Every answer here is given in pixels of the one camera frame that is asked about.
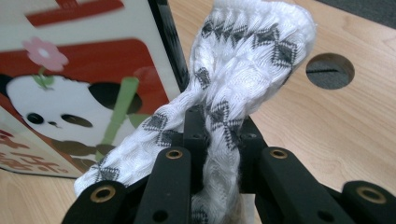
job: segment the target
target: wooden table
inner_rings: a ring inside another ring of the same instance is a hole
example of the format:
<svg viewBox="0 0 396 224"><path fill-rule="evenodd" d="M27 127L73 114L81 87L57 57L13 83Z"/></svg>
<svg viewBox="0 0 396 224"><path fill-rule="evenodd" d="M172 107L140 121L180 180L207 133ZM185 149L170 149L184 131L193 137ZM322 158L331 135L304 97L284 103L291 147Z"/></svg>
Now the wooden table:
<svg viewBox="0 0 396 224"><path fill-rule="evenodd" d="M186 58L212 0L169 0ZM313 85L304 63L252 115L270 146L291 150L316 179L340 190L348 180L376 183L396 195L396 30L312 0L297 0L318 24L308 60L333 52L355 67L346 87ZM60 223L76 199L72 179L0 171L2 223Z"/></svg>

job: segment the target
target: pink flower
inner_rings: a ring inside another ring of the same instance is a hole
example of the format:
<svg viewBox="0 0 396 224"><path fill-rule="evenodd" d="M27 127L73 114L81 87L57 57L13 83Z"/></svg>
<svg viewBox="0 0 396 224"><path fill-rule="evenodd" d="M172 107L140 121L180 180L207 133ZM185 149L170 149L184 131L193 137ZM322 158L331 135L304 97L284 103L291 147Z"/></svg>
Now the pink flower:
<svg viewBox="0 0 396 224"><path fill-rule="evenodd" d="M44 66L53 72L64 70L64 65L69 63L66 56L59 52L55 45L48 41L42 41L38 37L32 37L31 41L23 41L23 46L28 51L30 60Z"/></svg>

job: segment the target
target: panda ear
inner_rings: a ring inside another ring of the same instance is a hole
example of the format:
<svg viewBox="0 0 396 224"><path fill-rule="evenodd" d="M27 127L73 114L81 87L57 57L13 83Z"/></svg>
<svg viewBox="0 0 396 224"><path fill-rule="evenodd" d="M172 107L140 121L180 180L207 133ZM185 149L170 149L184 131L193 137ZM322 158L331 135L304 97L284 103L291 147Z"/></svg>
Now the panda ear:
<svg viewBox="0 0 396 224"><path fill-rule="evenodd" d="M8 94L7 94L7 84L11 80L12 80L12 77L9 77L4 74L0 74L0 93L5 95L7 98L9 98Z"/></svg>
<svg viewBox="0 0 396 224"><path fill-rule="evenodd" d="M117 97L120 91L120 84L112 82L100 82L94 83L89 88L93 98L102 106L114 110L114 106L117 102ZM130 103L127 113L133 114L137 112L142 106L142 100L137 95L134 95L134 99Z"/></svg>

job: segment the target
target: panda illustration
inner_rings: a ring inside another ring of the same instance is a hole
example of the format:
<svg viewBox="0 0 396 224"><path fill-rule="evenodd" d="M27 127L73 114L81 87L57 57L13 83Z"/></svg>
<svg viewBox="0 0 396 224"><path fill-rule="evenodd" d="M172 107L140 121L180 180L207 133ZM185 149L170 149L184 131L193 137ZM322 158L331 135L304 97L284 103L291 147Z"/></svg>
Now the panda illustration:
<svg viewBox="0 0 396 224"><path fill-rule="evenodd" d="M50 85L43 88L33 76L0 74L0 92L32 129L50 138L56 149L70 155L83 170L96 162L97 151L106 155L148 117L136 114L142 101L135 94L132 102L128 102L127 115L114 141L102 144L120 84L90 84L62 76L50 78Z"/></svg>

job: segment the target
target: white sock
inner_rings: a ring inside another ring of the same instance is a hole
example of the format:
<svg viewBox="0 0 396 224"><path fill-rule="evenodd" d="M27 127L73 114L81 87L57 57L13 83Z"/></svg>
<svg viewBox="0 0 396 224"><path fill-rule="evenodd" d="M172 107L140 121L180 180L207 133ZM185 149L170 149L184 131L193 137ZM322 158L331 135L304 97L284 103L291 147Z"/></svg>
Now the white sock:
<svg viewBox="0 0 396 224"><path fill-rule="evenodd" d="M170 146L170 134L183 131L185 111L200 104L211 142L204 189L192 198L192 221L243 222L237 133L309 54L314 39L315 24L301 7L215 0L191 49L189 87L80 177L76 194L103 179L129 186L148 175L158 152Z"/></svg>

